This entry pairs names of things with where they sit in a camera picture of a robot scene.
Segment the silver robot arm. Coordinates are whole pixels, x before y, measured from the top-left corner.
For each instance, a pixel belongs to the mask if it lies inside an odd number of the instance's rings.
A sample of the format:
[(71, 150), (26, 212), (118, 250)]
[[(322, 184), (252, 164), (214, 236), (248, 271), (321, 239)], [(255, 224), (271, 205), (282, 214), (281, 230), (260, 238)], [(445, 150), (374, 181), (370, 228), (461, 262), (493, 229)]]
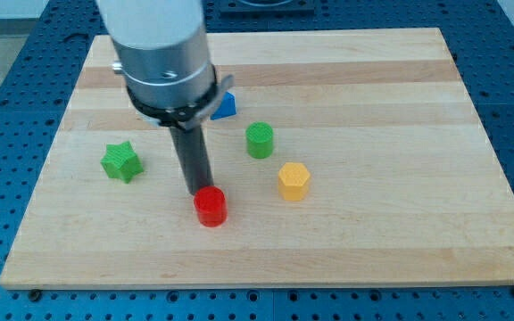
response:
[(219, 78), (199, 0), (97, 0), (137, 112), (169, 129), (190, 193), (213, 183), (202, 124), (234, 78)]

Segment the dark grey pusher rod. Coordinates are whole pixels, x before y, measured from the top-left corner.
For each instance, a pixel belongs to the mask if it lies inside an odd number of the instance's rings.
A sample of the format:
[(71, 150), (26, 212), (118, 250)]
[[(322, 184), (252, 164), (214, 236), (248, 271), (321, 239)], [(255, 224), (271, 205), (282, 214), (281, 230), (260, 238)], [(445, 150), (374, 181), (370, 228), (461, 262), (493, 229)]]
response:
[(170, 134), (188, 192), (195, 195), (200, 189), (213, 185), (202, 128), (170, 128)]

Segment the black clamp mount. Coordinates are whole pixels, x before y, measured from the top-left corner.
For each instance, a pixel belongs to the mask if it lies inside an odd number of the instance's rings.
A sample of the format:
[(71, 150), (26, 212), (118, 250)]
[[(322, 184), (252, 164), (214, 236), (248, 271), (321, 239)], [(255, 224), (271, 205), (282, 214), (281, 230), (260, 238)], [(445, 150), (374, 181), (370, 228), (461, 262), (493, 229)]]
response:
[(234, 76), (218, 79), (212, 65), (197, 68), (126, 67), (130, 101), (147, 121), (189, 130), (200, 126), (234, 86)]

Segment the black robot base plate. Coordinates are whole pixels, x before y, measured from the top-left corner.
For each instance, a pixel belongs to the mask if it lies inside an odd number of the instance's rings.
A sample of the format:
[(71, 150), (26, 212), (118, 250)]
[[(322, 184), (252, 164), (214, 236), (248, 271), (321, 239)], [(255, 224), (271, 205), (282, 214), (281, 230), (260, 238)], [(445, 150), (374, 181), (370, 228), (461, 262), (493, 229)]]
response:
[(216, 0), (223, 14), (314, 13), (316, 0)]

